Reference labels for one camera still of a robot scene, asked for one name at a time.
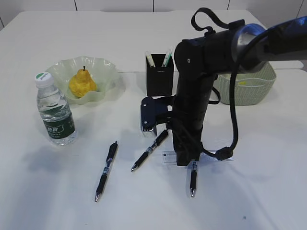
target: water bottle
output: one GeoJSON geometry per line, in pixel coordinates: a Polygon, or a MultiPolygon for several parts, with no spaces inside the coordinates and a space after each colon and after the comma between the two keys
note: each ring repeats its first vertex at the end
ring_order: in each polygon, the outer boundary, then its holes
{"type": "Polygon", "coordinates": [[[71,109],[64,94],[53,84],[50,73],[35,77],[37,108],[46,126],[50,140],[56,145],[68,145],[77,138],[71,109]]]}

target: fruit bowl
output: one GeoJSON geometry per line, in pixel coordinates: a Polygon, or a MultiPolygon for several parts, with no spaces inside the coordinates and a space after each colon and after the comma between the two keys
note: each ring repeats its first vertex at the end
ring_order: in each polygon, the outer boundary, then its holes
{"type": "Polygon", "coordinates": [[[70,104],[85,104],[97,102],[105,97],[116,81],[119,79],[115,65],[103,58],[80,56],[62,60],[46,70],[54,77],[55,85],[65,94],[70,104]],[[89,91],[86,95],[78,98],[69,89],[69,81],[79,69],[86,66],[92,79],[97,85],[96,91],[89,91]]]}

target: pen tip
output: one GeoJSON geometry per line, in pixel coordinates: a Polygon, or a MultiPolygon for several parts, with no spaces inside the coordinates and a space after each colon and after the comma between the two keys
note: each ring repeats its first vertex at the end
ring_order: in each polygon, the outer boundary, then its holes
{"type": "Polygon", "coordinates": [[[194,188],[190,188],[190,193],[191,193],[191,197],[195,196],[195,189],[194,188]]]}
{"type": "Polygon", "coordinates": [[[133,167],[131,168],[131,172],[133,172],[136,168],[137,166],[134,164],[133,167]]]}
{"type": "Polygon", "coordinates": [[[95,196],[95,202],[97,202],[98,199],[99,199],[99,194],[96,194],[96,196],[95,196]]]}

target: bottle cap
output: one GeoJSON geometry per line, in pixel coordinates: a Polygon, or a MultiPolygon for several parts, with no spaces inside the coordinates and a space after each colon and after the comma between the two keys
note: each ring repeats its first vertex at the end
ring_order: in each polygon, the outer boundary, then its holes
{"type": "Polygon", "coordinates": [[[50,73],[39,73],[35,77],[36,87],[45,88],[53,85],[53,76],[50,73]]]}

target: black pen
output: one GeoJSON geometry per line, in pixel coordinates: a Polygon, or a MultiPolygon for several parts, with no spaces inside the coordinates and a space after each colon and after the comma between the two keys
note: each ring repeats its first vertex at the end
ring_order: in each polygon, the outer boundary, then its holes
{"type": "Polygon", "coordinates": [[[163,140],[165,140],[168,136],[168,131],[164,130],[156,140],[154,140],[154,143],[146,149],[146,151],[141,155],[141,157],[134,163],[133,167],[131,168],[131,172],[133,172],[135,169],[137,169],[143,161],[153,152],[155,148],[157,148],[163,140]]]}
{"type": "Polygon", "coordinates": [[[110,146],[110,149],[109,149],[109,153],[106,157],[106,166],[102,172],[102,175],[100,177],[100,181],[99,181],[99,185],[96,189],[96,196],[95,196],[95,202],[98,201],[99,199],[99,196],[102,194],[102,191],[105,187],[105,184],[106,184],[106,179],[107,179],[107,175],[109,173],[109,170],[110,170],[110,167],[111,167],[111,163],[115,157],[115,152],[117,150],[117,147],[118,147],[118,144],[117,144],[117,141],[115,141],[115,143],[113,143],[111,146],[110,146]]]}
{"type": "Polygon", "coordinates": [[[192,171],[191,171],[191,181],[190,181],[190,193],[191,197],[195,196],[196,191],[196,178],[197,178],[197,162],[194,161],[192,165],[192,171]]]}

